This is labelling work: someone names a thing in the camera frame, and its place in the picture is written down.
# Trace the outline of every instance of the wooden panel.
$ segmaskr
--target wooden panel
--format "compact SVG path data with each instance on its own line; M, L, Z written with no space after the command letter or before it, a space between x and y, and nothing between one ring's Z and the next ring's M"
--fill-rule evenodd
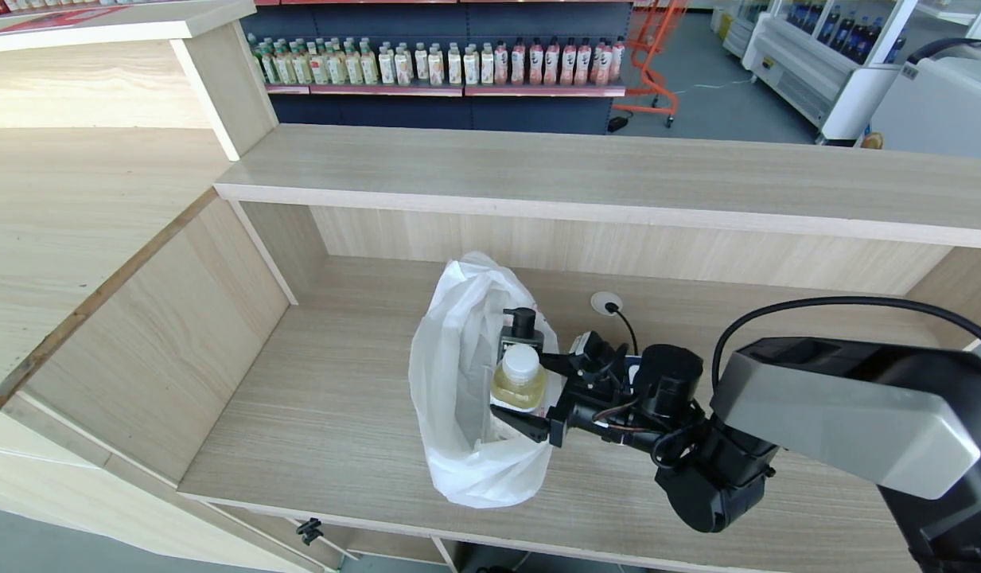
M905 294L949 247L771 232L311 207L333 255L446 261L483 251L548 271Z
M433 544L451 573L460 573L465 569L465 544L461 541L442 540L440 537L433 538Z
M240 205L294 297L309 293L327 258L324 240L309 214L309 207L277 203Z
M302 543L302 538L296 534L297 525L290 523L287 519L256 514L242 508L226 507L226 505L213 505L212 507L246 525L249 529L260 533L261 536L284 545L292 552L297 552L297 554L317 565L334 570L341 566L341 552L330 547L329 544L324 544L322 540L315 540L309 545Z
M215 186L271 203L981 247L981 160L920 153L279 126Z
M207 130L0 130L0 382L228 164Z
M325 523L322 530L326 536L335 534L340 537L353 554L444 564L440 551L429 536L402 536L399 533L356 529L330 523Z
M229 23L171 46L222 149L238 161L278 124L242 26Z
M46 435L59 439L61 446L46 438ZM76 432L21 400L14 403L11 414L7 410L0 411L0 450L86 467L101 467L109 457L104 447L76 435Z
M981 325L981 249L953 249L908 293L908 298L950 309ZM963 329L926 317L939 342L948 348L981 344Z
M169 42L151 41L0 53L0 127L211 124Z
M268 571L322 571L275 557L99 468L0 453L0 509L160 555Z
M214 200L18 394L175 485L286 306Z
M767 483L763 502L719 536L702 536L676 517L653 482L655 467L646 454L578 431L553 452L542 489L527 503L494 511L447 503L430 483L406 374L411 338L440 272L440 264L329 258L315 294L286 312L180 491L358 528L661 569L911 569L904 540L871 483L793 453L778 454L777 477ZM516 274L562 345L588 329L615 344L627 341L617 319L589 308L590 294L614 290L625 299L642 344L683 345L707 363L716 338L737 316L828 294L574 272ZM912 313L839 307L763 317L727 348L763 335L797 334L934 342ZM700 402L710 396L709 384L699 384ZM363 410L380 412L380 423L359 417ZM302 487L306 482L323 487ZM547 527L545 515L566 517Z

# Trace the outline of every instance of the pink bottle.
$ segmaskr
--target pink bottle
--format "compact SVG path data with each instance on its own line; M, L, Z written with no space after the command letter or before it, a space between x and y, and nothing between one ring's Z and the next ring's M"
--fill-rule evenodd
M560 54L560 81L562 86L570 86L574 79L574 59L576 59L576 49L574 48L574 37L567 39L567 46Z
M589 80L589 62L593 60L593 49L589 47L589 38L582 39L582 46L578 47L577 58L574 61L574 84L585 86Z
M533 37L533 47L529 49L529 83L533 86L543 83L543 46L538 37Z
M508 83L508 48L504 47L504 40L498 41L493 51L493 83L498 86Z
M547 46L546 53L543 54L543 84L553 86L557 83L557 63L560 59L560 46L557 45L557 37L551 38L551 44Z
M621 78L621 58L625 55L625 37L618 36L614 42L613 54L610 56L610 80Z
M596 64L595 80L597 86L606 86L610 83L610 65L613 63L613 49L610 43L603 45L600 50L600 61Z
M512 48L512 86L526 83L526 44L519 37Z

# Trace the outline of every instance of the display fridge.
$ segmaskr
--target display fridge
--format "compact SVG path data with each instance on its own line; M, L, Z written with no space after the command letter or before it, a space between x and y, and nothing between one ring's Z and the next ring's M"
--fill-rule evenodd
M857 140L920 46L981 39L981 0L773 0L742 66L818 127L816 142Z

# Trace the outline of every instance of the bottle cap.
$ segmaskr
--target bottle cap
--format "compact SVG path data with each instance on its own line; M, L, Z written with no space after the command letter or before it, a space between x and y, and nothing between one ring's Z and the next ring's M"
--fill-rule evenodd
M540 371L540 355L530 345L513 345L504 351L501 368L512 382L529 382Z

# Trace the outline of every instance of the plastic bottle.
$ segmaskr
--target plastic bottle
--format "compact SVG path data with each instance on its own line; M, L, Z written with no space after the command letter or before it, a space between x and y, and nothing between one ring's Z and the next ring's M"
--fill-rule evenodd
M309 50L309 71L313 73L314 83L327 84L331 80L327 73L327 62L317 51L317 43L307 42L306 47Z
M495 60L496 58L493 57L490 44L483 44L483 53L480 54L480 84L484 86L493 84L493 65Z
M557 83L557 63L560 61L560 46L557 45L557 37L551 38L551 44L547 46L543 54L543 84L553 86Z
M907 37L904 36L907 32L908 29L901 29L901 35L897 36L897 40L893 43L893 48L890 48L890 53L886 54L886 63L897 62L897 55L901 53L904 44L908 43Z
M465 84L475 86L480 83L480 58L472 46L465 47L465 55L461 56L461 67L465 69Z
M512 48L512 86L522 86L526 83L526 44L522 37L515 42Z
M409 86L413 77L411 77L411 69L413 65L409 61L409 56L406 55L406 49L402 46L395 48L395 79L399 81L399 86Z
M538 37L533 37L533 47L529 49L529 83L543 83L543 46Z
M625 37L618 36L610 49L610 80L617 81L621 78L621 58L625 57Z
M296 44L296 53L293 55L293 68L296 69L296 83L301 86L313 83L313 73L309 70L309 56L306 47Z
M413 53L409 51L409 44L399 42L399 47L402 48L402 54L406 54L406 58L408 60L406 68L407 72L409 72L409 81L411 83L412 80L416 80L416 68L413 68Z
M600 63L596 66L596 75L593 79L597 86L606 86L610 83L610 65L613 63L613 48L610 43L603 44L600 52Z
M380 80L385 86L395 83L395 56L387 50L387 46L380 47L380 56L377 57L380 65Z
M431 86L442 86L444 84L444 56L440 53L439 47L430 48L427 63L430 68Z
M840 7L833 6L833 10L829 11L829 15L826 16L826 21L822 23L822 29L819 30L820 42L829 44L829 41L833 39L833 26L836 26L837 21L840 21Z
M574 48L574 37L567 39L564 51L560 53L560 81L557 84L570 86L574 80L574 61L577 59L577 50Z
M373 52L370 51L369 42L361 42L362 54L360 54L360 64L363 68L363 81L367 86L377 85L377 59L373 57Z
M815 32L815 25L819 23L819 16L822 15L822 6L822 4L811 4L809 6L808 14L805 16L805 22L802 25L802 29L805 32Z
M851 10L847 14L847 18L844 18L840 22L840 28L836 29L836 36L833 37L833 41L829 44L829 47L843 54L843 47L847 46L847 36L850 35L851 29L854 28L854 18L856 18L857 14L857 10Z
M427 56L426 45L423 42L416 43L416 77L420 80L430 79L430 62Z
M447 83L461 86L461 54L457 46L447 52Z
M865 33L869 29L869 18L868 16L862 16L862 23L854 25L851 29L851 33L847 36L847 44L843 46L843 55L858 61L858 44L865 39Z
M284 45L279 45L274 49L274 64L278 69L278 80L283 84L296 83L296 72L293 70L293 61L289 55L289 49Z
M578 58L574 62L574 84L585 86L589 79L589 62L593 59L593 49L589 47L589 38L582 38L582 46L578 47Z
M355 48L345 48L345 67L348 69L348 82L352 86L363 84L363 62Z
M498 86L508 83L508 48L504 47L504 40L497 41L493 51L493 83Z
M606 37L600 37L600 41L593 48L593 63L589 68L589 78L596 79L596 72L600 69L600 56L603 55L603 47L607 45Z
M269 84L278 84L278 68L274 62L274 48L264 42L260 43L260 61L264 66L264 79Z
M535 410L546 391L546 371L530 345L513 345L493 373L490 395L516 410Z
M345 65L338 60L338 55L334 53L333 43L324 42L324 49L326 50L327 75L331 77L331 84L340 86L345 83Z
M858 41L858 48L854 51L854 61L860 64L865 63L872 47L875 46L876 40L879 39L880 33L882 33L882 18L876 18L875 22L866 30L865 37Z

